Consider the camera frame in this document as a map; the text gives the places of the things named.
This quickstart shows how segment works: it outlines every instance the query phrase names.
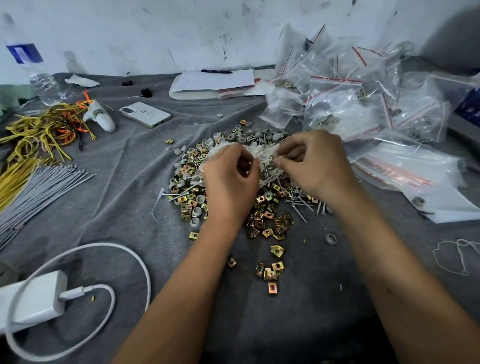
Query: white wall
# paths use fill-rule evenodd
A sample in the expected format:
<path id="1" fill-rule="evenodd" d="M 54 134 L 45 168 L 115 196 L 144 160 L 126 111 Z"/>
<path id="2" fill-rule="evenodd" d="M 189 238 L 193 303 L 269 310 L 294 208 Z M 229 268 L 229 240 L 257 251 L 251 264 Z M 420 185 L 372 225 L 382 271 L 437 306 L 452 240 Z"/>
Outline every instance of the white wall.
<path id="1" fill-rule="evenodd" d="M 11 15 L 37 45 L 48 70 L 126 75 L 275 63 L 284 24 L 312 36 L 325 23 L 335 36 L 360 36 L 363 45 L 411 40 L 417 53 L 441 62 L 480 65 L 480 50 L 449 42 L 462 59 L 441 51 L 446 32 L 469 26 L 479 34 L 477 0 L 10 0 Z M 25 74 L 0 48 L 0 84 Z"/>

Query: forearm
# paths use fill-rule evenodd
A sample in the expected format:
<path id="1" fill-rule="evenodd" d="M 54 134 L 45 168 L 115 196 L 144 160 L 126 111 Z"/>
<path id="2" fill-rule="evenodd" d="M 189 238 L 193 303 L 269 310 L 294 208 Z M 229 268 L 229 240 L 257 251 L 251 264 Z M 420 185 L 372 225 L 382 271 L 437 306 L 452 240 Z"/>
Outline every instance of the forearm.
<path id="1" fill-rule="evenodd" d="M 207 220 L 113 363 L 197 363 L 213 297 L 238 232 Z"/>
<path id="2" fill-rule="evenodd" d="M 478 360 L 479 329 L 421 264 L 363 191 L 338 215 L 401 362 L 464 363 Z"/>

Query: smartphone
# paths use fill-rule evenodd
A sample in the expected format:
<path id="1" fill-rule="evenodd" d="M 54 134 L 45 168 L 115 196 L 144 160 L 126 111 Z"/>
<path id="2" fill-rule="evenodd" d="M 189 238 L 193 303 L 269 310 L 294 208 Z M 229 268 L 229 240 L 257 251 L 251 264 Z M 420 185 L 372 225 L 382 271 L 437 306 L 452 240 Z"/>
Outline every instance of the smartphone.
<path id="1" fill-rule="evenodd" d="M 172 118 L 172 114 L 156 109 L 143 102 L 135 102 L 129 106 L 120 108 L 120 113 L 127 118 L 138 121 L 147 128 L 153 128 Z"/>

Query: plastic water bottle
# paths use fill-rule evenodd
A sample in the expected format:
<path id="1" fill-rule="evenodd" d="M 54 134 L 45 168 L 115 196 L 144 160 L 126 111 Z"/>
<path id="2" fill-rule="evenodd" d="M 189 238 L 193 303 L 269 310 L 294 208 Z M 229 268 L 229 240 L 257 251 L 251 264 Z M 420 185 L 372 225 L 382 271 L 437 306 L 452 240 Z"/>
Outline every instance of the plastic water bottle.
<path id="1" fill-rule="evenodd" d="M 42 56 L 35 44 L 17 28 L 12 17 L 3 14 L 3 33 L 5 44 L 16 62 L 25 70 L 30 84 L 40 100 L 48 106 L 58 104 L 65 97 L 55 78 L 45 70 Z"/>

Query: gray tablecloth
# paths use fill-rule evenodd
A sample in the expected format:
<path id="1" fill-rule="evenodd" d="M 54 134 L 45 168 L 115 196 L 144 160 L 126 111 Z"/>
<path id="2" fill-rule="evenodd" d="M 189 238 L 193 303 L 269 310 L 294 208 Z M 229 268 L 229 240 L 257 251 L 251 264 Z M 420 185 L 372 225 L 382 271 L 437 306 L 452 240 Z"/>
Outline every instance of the gray tablecloth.
<path id="1" fill-rule="evenodd" d="M 131 77 L 134 86 L 128 87 L 120 85 L 126 78 L 88 77 L 101 83 L 100 87 L 89 90 L 89 94 L 114 109 L 111 114 L 117 130 L 107 133 L 94 125 L 96 141 L 85 137 L 83 151 L 79 151 L 77 144 L 65 150 L 81 168 L 98 175 L 34 217 L 0 252 L 0 259 L 28 275 L 67 249 L 90 242 L 116 242 L 132 248 L 143 258 L 152 278 L 154 297 L 192 244 L 187 239 L 192 229 L 180 219 L 178 206 L 162 198 L 154 210 L 157 221 L 151 215 L 158 192 L 168 186 L 173 164 L 178 159 L 173 149 L 165 151 L 164 141 L 174 139 L 174 147 L 192 146 L 215 132 L 231 130 L 241 119 L 251 121 L 253 127 L 266 127 L 256 117 L 265 109 L 265 98 L 177 101 L 168 96 L 173 75 Z M 145 87 L 154 92 L 152 98 L 126 99 Z M 79 86 L 68 88 L 75 92 L 72 100 L 80 97 Z M 118 113 L 120 107 L 136 101 L 167 111 L 173 118 L 148 129 Z M 461 152 L 453 143 L 443 147 Z M 465 178 L 469 188 L 464 193 L 480 205 L 478 177 L 467 174 Z M 367 183 L 364 187 L 385 209 L 414 253 L 479 321 L 480 257 L 467 248 L 465 258 L 470 276 L 461 277 L 439 269 L 431 253 L 441 240 L 465 238 L 480 242 L 478 221 L 435 225 L 422 218 L 400 193 Z M 304 224 L 286 206 L 281 210 L 289 211 L 296 223 L 281 244 L 286 250 L 282 257 L 286 271 L 279 280 L 278 295 L 269 296 L 266 283 L 253 275 L 258 262 L 274 261 L 269 246 L 276 241 L 273 238 L 250 241 L 241 230 L 231 249 L 238 267 L 233 271 L 226 268 L 222 275 L 203 362 L 306 363 L 378 350 L 385 343 L 337 218 L 316 216 L 305 210 L 308 224 Z M 325 234 L 330 232 L 338 237 L 336 246 L 324 241 Z M 458 268 L 456 251 L 447 252 L 442 263 Z M 146 295 L 143 271 L 127 253 L 105 247 L 73 254 L 56 268 L 68 275 L 69 288 L 107 283 L 117 295 L 113 315 L 104 329 L 58 363 L 108 362 L 143 313 Z M 60 318 L 20 332 L 17 337 L 26 349 L 37 354 L 65 350 L 101 322 L 108 304 L 106 292 L 93 292 L 68 302 Z M 21 362 L 12 354 L 6 355 L 6 361 Z"/>

